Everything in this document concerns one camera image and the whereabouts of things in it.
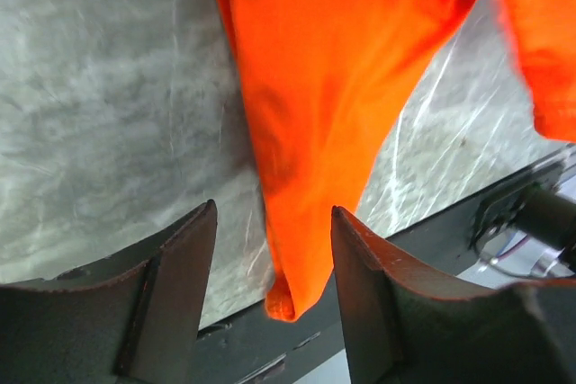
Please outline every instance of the black cylinder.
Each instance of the black cylinder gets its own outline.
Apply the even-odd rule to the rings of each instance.
[[[576,267],[576,203],[535,186],[523,194],[513,225],[550,247],[562,250],[560,259],[571,270]]]

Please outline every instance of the white veining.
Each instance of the white veining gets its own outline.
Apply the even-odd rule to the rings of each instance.
[[[215,0],[0,0],[0,11],[0,282],[113,254],[213,198],[201,326],[261,300],[274,271]],[[475,8],[384,143],[358,209],[380,234],[558,146],[532,130],[492,16],[486,1]]]

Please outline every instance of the fabric fold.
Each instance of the fabric fold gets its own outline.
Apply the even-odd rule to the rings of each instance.
[[[356,208],[412,89],[474,1],[218,0],[265,197],[276,275],[265,301],[270,317],[292,322],[320,298],[332,271],[332,206]],[[553,89],[537,78],[542,62],[523,63],[525,55],[538,57],[530,38],[544,31],[544,21],[526,22],[537,18],[529,13],[529,0],[505,3],[512,9],[522,71],[535,101],[546,100]],[[576,41],[569,27],[562,27],[564,38]],[[544,44],[562,49],[556,41],[550,36]],[[568,51],[546,58],[550,65],[572,62],[562,71],[573,69],[576,58]],[[562,71],[558,83],[567,81],[554,94],[566,111],[544,109],[539,131],[575,139],[576,127],[545,126],[576,107],[573,79]]]

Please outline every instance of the orange fabric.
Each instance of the orange fabric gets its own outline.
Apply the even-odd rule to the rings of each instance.
[[[383,139],[475,0],[218,1],[265,196],[276,273],[265,306],[294,321],[332,270],[331,207],[356,207]],[[536,128],[576,141],[576,0],[502,3]]]

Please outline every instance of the orange shirt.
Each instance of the orange shirt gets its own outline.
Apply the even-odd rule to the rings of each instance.
[[[430,59],[475,0],[218,0],[238,63],[276,280],[294,321],[332,271],[330,209],[355,209]],[[535,127],[576,141],[576,0],[502,0]]]

